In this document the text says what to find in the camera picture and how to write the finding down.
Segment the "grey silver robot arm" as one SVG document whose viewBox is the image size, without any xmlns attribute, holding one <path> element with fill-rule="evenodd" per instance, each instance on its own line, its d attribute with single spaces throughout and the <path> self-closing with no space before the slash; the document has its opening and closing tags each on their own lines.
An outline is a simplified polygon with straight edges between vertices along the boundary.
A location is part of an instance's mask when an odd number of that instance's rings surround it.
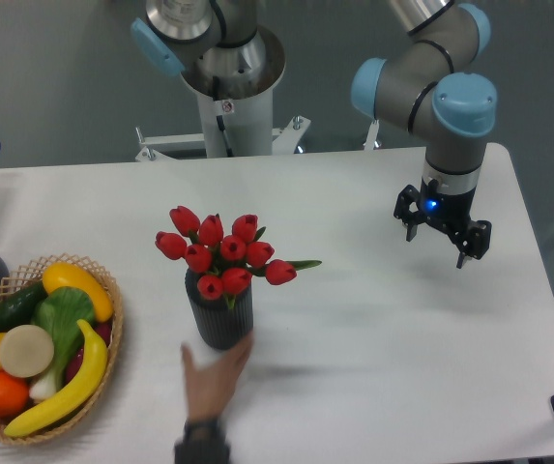
<svg viewBox="0 0 554 464">
<path fill-rule="evenodd" d="M 422 180 L 397 197 L 394 215 L 413 238 L 426 224 L 446 235 L 459 259 L 480 259 L 491 224 L 470 209 L 497 92 L 467 72 L 490 38 L 486 14 L 452 1 L 393 1 L 411 38 L 398 58 L 372 58 L 357 70 L 353 106 L 426 144 Z M 131 35 L 161 73 L 181 76 L 196 95 L 211 158 L 272 155 L 273 91 L 285 69 L 279 39 L 257 20 L 253 1 L 150 1 Z"/>
</svg>

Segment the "dark sleeved forearm with watch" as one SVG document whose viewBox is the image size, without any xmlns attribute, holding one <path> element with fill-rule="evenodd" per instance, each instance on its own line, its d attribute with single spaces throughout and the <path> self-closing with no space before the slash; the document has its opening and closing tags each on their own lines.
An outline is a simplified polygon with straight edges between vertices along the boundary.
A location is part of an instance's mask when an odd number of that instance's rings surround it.
<svg viewBox="0 0 554 464">
<path fill-rule="evenodd" d="M 184 435 L 174 446 L 174 463 L 230 463 L 230 447 L 218 418 L 187 420 Z"/>
</svg>

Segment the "person's bare hand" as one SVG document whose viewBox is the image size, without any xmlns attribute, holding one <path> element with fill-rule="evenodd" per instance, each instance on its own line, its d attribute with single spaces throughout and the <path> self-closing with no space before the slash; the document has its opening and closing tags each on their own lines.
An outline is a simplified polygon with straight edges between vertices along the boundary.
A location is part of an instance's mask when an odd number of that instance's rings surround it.
<svg viewBox="0 0 554 464">
<path fill-rule="evenodd" d="M 254 333 L 250 332 L 217 361 L 204 367 L 195 365 L 193 353 L 186 343 L 181 345 L 188 422 L 216 419 L 224 412 L 234 395 L 253 344 Z"/>
</svg>

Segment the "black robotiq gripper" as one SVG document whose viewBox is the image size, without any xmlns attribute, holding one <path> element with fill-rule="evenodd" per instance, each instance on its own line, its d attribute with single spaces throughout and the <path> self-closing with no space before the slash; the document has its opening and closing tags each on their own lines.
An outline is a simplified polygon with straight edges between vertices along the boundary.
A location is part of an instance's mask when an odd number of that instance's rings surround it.
<svg viewBox="0 0 554 464">
<path fill-rule="evenodd" d="M 411 242 L 422 223 L 448 236 L 459 254 L 456 267 L 461 269 L 468 259 L 480 260 L 490 247 L 492 224 L 487 220 L 472 221 L 470 210 L 479 174 L 423 174 L 421 191 L 407 185 L 397 196 L 394 217 L 406 228 L 406 241 Z"/>
</svg>

